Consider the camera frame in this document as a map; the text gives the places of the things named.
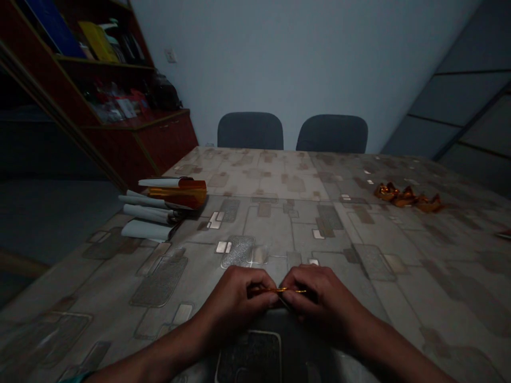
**patterned tablecloth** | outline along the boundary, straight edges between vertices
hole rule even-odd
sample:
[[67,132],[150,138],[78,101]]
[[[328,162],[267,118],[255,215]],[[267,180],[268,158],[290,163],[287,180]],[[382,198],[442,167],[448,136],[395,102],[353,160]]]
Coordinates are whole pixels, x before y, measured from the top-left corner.
[[[0,314],[4,378],[58,381],[137,351],[231,264],[279,284],[314,262],[459,381],[511,382],[511,242],[493,235],[511,227],[508,200],[418,157],[197,147],[166,175],[206,180],[204,210],[171,244],[121,237],[118,214],[32,284]],[[450,206],[399,209],[373,196],[381,181]],[[285,309],[252,329],[177,381],[375,381]]]

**yellow box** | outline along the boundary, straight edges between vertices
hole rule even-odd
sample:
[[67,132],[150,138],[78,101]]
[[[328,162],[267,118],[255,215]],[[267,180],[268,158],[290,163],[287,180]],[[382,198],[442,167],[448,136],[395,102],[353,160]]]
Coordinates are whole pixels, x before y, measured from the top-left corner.
[[80,28],[87,37],[90,46],[96,53],[99,61],[119,62],[115,51],[106,39],[105,31],[103,28],[97,26],[90,21],[79,21]]

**cabinet door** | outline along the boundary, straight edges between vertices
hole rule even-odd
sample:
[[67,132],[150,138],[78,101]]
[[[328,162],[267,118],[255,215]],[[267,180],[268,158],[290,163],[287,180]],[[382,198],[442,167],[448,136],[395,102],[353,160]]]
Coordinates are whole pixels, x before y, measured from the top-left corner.
[[157,176],[133,132],[102,129],[83,129],[82,132],[131,190],[143,189],[138,180]]
[[180,144],[179,159],[181,159],[199,144],[193,130],[192,121],[188,114],[183,114],[173,119],[170,126]]
[[138,136],[163,174],[197,146],[188,114],[181,114],[137,131]]
[[167,120],[141,129],[137,134],[161,174],[181,158],[180,143]]

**shelf board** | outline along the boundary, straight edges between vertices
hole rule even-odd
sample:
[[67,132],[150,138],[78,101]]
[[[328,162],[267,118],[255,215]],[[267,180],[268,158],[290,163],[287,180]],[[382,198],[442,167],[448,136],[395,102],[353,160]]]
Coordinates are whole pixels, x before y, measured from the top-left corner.
[[110,1],[110,3],[114,3],[114,4],[118,5],[119,7],[123,7],[125,9],[129,10],[130,12],[133,12],[133,10],[131,9],[131,7],[129,5],[123,4],[123,3],[118,2],[116,0],[109,0],[109,1]]
[[81,59],[79,57],[62,56],[62,55],[58,55],[58,54],[55,54],[53,56],[55,57],[55,59],[57,61],[64,61],[64,62],[75,62],[75,63],[91,64],[91,65],[119,66],[122,68],[144,69],[144,70],[151,70],[151,71],[154,70],[154,68],[152,66],[131,65],[131,64],[99,61],[99,60]]
[[106,130],[138,130],[189,112],[190,109],[179,109],[176,111],[153,110],[148,117],[138,115],[137,117],[119,121],[113,124],[86,126],[82,128]]

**chair backrest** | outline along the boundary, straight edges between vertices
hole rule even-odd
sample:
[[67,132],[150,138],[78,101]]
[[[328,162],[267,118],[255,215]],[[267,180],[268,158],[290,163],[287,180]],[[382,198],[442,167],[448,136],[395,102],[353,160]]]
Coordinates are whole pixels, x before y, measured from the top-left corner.
[[297,151],[365,153],[367,123],[357,116],[319,114],[303,123]]
[[227,113],[218,123],[218,147],[284,149],[282,124],[263,112]]

